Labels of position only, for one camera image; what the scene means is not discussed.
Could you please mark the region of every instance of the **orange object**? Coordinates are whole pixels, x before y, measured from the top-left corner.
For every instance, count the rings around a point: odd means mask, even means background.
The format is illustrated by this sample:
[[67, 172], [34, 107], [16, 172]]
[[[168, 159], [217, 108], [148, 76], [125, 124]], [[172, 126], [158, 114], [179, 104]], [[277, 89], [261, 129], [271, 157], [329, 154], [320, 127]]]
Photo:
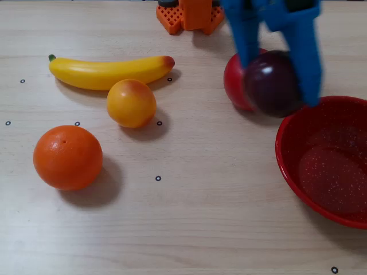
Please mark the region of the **orange object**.
[[201, 29], [206, 35], [210, 35], [213, 31], [222, 23], [224, 19], [224, 11], [222, 7], [213, 7], [211, 14], [210, 24]]
[[183, 13], [183, 29], [203, 29], [210, 25], [213, 0], [180, 0]]
[[64, 125], [46, 132], [38, 141], [33, 164], [47, 184], [65, 191], [91, 184], [102, 168], [102, 149], [87, 130]]
[[[185, 15], [186, 10], [182, 9], [181, 6], [183, 6], [185, 1], [180, 1], [180, 6], [177, 5], [176, 7], [161, 7], [157, 6], [156, 14], [157, 18], [161, 22], [161, 24], [165, 27], [165, 29], [168, 31], [169, 34], [177, 34], [181, 29], [190, 28], [190, 26], [193, 26], [194, 23], [186, 24], [184, 17], [187, 17], [188, 20], [192, 17], [190, 15], [190, 12], [197, 14], [197, 10], [201, 11], [201, 9], [195, 9], [193, 6], [191, 6], [191, 9], [189, 9], [188, 13], [189, 15]], [[209, 35], [212, 34], [213, 31], [218, 27], [218, 25], [223, 21], [224, 19], [224, 12], [221, 7], [211, 7], [210, 12], [210, 20], [208, 20], [208, 24], [204, 27], [199, 27], [205, 34]]]
[[117, 82], [107, 96], [107, 112], [122, 127], [143, 127], [154, 117], [156, 110], [153, 92], [138, 80]]
[[169, 34], [176, 34], [181, 29], [182, 9], [176, 7], [161, 7], [156, 9], [157, 18]]

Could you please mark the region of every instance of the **orange plastic block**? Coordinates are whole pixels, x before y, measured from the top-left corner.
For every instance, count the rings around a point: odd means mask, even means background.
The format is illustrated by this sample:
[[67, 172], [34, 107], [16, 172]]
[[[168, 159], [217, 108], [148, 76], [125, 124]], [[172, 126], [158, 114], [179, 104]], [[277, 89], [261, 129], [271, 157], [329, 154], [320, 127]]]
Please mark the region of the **orange plastic block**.
[[203, 29], [210, 24], [213, 0], [179, 0], [183, 13], [183, 29]]
[[213, 7], [212, 8], [212, 17], [210, 19], [210, 24], [207, 27], [202, 28], [202, 32], [206, 35], [210, 35], [213, 31], [218, 27], [220, 23], [222, 23], [224, 19], [224, 11], [222, 7]]
[[176, 7], [161, 7], [156, 9], [157, 18], [169, 34], [176, 34], [181, 29], [182, 9]]
[[[169, 34], [176, 34], [179, 30], [185, 29], [185, 26], [187, 26], [184, 20], [185, 10], [179, 5], [176, 7], [157, 6], [156, 14], [157, 18]], [[218, 27], [218, 25], [223, 21], [223, 19], [224, 12], [222, 7], [210, 6], [210, 20], [204, 27], [199, 29], [201, 29], [207, 35], [212, 34], [216, 27]]]

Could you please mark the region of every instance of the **bowl rim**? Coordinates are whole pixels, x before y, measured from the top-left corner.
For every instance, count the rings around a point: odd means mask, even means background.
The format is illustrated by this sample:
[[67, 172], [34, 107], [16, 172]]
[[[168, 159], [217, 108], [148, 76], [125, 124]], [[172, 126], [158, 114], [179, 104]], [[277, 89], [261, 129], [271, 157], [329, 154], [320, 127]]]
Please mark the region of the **bowl rim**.
[[[320, 98], [320, 103], [330, 102], [330, 101], [344, 101], [349, 100], [354, 103], [359, 103], [362, 105], [367, 105], [367, 100], [359, 99], [356, 97], [351, 96], [325, 96]], [[276, 134], [276, 140], [275, 140], [275, 156], [276, 161], [278, 163], [279, 169], [282, 172], [282, 175], [284, 176], [284, 179], [288, 183], [289, 187], [292, 189], [292, 191], [300, 198], [306, 205], [311, 207], [314, 211], [318, 212], [319, 214], [323, 215], [324, 217], [331, 219], [334, 222], [340, 223], [342, 225], [358, 228], [358, 229], [365, 229], [367, 230], [367, 223], [363, 222], [355, 222], [351, 221], [345, 218], [341, 218], [336, 214], [333, 214], [320, 205], [313, 202], [291, 179], [291, 176], [285, 166], [283, 156], [282, 156], [282, 139], [283, 134], [289, 123], [292, 121], [292, 119], [297, 116], [299, 112], [302, 112], [304, 109], [309, 109], [309, 107], [303, 107], [301, 110], [295, 112], [293, 115], [287, 116], [282, 123], [280, 124], [280, 127], [278, 129], [278, 132]]]

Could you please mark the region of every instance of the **purple plum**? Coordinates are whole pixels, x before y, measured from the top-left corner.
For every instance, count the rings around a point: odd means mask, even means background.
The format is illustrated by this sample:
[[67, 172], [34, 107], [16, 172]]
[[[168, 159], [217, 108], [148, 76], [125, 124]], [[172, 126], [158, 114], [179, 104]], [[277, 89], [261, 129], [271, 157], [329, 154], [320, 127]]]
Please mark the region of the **purple plum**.
[[287, 52], [272, 50], [259, 55], [249, 63], [244, 81], [251, 103], [268, 116], [285, 117], [303, 105]]

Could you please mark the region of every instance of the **banana stem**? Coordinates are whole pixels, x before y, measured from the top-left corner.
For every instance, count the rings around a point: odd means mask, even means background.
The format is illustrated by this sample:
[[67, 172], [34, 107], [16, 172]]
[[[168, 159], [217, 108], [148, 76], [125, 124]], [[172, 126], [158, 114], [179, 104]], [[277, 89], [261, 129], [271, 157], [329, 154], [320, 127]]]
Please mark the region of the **banana stem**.
[[55, 60], [55, 59], [56, 59], [56, 56], [54, 56], [53, 54], [50, 54], [50, 55], [48, 56], [48, 59], [49, 59], [49, 61], [51, 62], [51, 61], [53, 61], [53, 60]]

